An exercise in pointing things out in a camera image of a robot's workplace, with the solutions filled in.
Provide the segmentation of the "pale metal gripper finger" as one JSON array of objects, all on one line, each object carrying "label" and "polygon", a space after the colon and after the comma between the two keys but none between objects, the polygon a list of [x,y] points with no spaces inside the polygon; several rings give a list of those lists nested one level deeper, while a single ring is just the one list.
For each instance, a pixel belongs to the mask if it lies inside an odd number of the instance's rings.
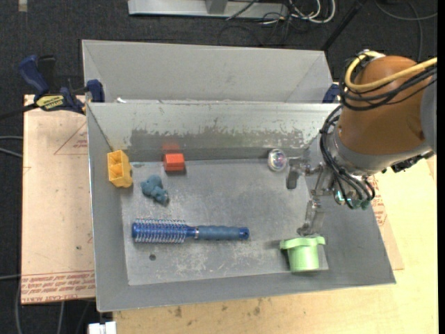
[{"label": "pale metal gripper finger", "polygon": [[312,216],[312,220],[310,223],[310,234],[319,234],[321,231],[321,228],[323,227],[323,221],[325,218],[325,211],[324,210],[315,210],[314,214]]},{"label": "pale metal gripper finger", "polygon": [[303,221],[303,224],[297,229],[297,233],[300,236],[307,236],[314,234],[313,221],[314,221],[314,203],[312,200],[309,200],[307,202],[305,219]]}]

